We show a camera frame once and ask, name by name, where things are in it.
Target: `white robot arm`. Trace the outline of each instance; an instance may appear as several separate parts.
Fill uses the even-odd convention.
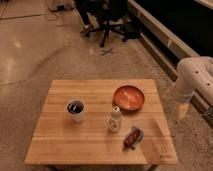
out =
[[[213,106],[213,58],[185,58],[178,63],[177,69],[179,75],[173,87],[178,102],[177,119],[185,117],[195,89]]]

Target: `speckled floor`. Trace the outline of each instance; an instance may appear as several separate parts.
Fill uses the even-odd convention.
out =
[[[0,3],[0,15],[5,7]],[[152,78],[160,96],[171,80],[137,40],[126,43],[110,35],[101,55],[101,34],[81,37],[78,13],[48,13],[43,0],[11,0],[3,18],[46,14],[0,21],[0,170],[44,171],[27,166],[24,158],[48,87],[54,79]],[[213,131],[190,106],[184,121],[175,124],[171,98],[162,99],[179,158],[157,170],[213,170]],[[65,170],[138,171],[141,166],[73,166]]]

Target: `small bottle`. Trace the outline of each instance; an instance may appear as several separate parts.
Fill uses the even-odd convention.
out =
[[[113,108],[112,113],[110,114],[108,128],[111,132],[118,132],[121,127],[121,117],[122,113],[118,106]]]

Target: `wooden table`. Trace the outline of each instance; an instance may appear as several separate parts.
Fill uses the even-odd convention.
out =
[[[134,85],[145,94],[143,109],[122,117],[118,133],[107,129],[115,90]],[[67,113],[70,100],[85,102],[85,120]],[[132,126],[144,131],[135,150],[122,150]],[[44,165],[176,164],[177,156],[154,80],[54,80],[25,163]]]

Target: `desk leg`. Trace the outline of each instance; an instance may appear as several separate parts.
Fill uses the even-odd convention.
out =
[[[158,165],[151,165],[151,167],[147,171],[154,171]]]
[[[53,165],[46,165],[46,167],[48,169],[50,169],[51,171],[58,171],[58,169],[55,166],[53,166]]]

